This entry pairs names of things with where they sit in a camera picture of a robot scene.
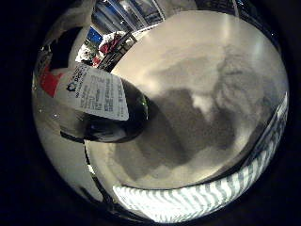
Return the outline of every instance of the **white label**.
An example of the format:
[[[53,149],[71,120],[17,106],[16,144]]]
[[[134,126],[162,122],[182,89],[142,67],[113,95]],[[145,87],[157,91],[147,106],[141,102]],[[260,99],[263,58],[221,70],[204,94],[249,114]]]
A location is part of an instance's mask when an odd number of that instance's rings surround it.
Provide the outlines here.
[[[55,99],[91,115],[119,121],[129,119],[121,79],[85,64],[61,76]]]

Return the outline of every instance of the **red object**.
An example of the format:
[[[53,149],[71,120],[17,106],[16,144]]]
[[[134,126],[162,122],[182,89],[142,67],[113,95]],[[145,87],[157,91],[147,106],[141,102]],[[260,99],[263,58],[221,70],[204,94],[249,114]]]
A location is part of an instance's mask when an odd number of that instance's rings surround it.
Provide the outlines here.
[[[58,84],[58,81],[60,77],[63,75],[63,73],[60,73],[58,75],[54,75],[49,72],[49,66],[47,66],[40,77],[40,86],[41,88],[51,97],[55,96],[56,87]]]
[[[100,51],[103,53],[103,54],[108,54],[110,53],[114,47],[119,43],[121,39],[121,36],[120,35],[115,35],[114,39],[109,41],[108,43],[104,44],[101,48],[100,48]]]
[[[100,63],[102,62],[102,60],[99,59],[98,57],[94,57],[92,61],[93,61],[93,67],[95,67],[95,68],[97,68],[100,65]]]

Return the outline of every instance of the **bottle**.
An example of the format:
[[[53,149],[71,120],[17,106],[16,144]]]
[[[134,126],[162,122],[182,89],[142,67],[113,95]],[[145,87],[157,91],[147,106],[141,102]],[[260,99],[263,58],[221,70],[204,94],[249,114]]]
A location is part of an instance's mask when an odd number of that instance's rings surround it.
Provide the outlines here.
[[[40,50],[32,89],[36,115],[48,128],[77,142],[125,142],[143,131],[148,100],[133,84],[79,62],[54,69],[54,54]]]

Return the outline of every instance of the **black background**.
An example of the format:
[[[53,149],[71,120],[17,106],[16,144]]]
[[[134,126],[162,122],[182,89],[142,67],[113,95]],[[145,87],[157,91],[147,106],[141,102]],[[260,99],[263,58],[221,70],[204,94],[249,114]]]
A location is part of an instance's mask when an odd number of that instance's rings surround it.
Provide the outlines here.
[[[301,225],[301,2],[252,1],[280,34],[290,79],[289,122],[267,171],[236,202],[183,225]],[[31,112],[38,47],[71,0],[1,3],[0,225],[133,225],[94,209],[57,175]]]

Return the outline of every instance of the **dark glass bottle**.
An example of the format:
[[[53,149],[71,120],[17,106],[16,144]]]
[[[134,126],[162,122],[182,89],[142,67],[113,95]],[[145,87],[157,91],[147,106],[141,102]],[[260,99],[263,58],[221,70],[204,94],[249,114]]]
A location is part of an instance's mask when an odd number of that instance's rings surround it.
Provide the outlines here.
[[[148,101],[133,84],[84,63],[70,51],[81,28],[73,28],[40,50],[34,71],[36,115],[64,138],[124,142],[148,120]]]

